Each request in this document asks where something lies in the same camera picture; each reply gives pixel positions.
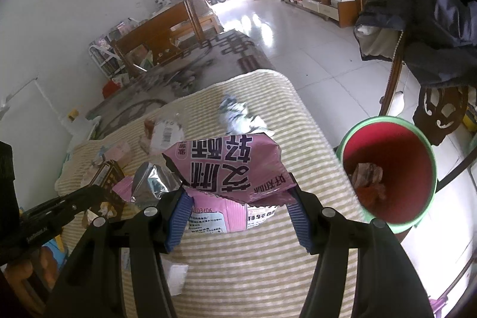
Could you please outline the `left hand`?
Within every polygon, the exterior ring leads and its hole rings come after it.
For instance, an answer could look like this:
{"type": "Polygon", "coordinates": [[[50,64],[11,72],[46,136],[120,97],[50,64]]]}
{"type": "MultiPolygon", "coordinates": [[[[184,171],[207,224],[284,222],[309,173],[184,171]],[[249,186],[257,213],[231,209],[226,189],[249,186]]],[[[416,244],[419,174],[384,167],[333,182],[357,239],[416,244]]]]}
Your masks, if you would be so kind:
{"type": "Polygon", "coordinates": [[[8,264],[4,272],[7,283],[21,305],[32,317],[42,317],[45,302],[41,300],[38,292],[33,290],[33,286],[28,281],[34,274],[40,277],[40,284],[45,286],[48,299],[58,280],[59,270],[58,262],[54,258],[52,250],[47,246],[42,246],[36,251],[33,261],[26,259],[18,264],[8,264]]]}

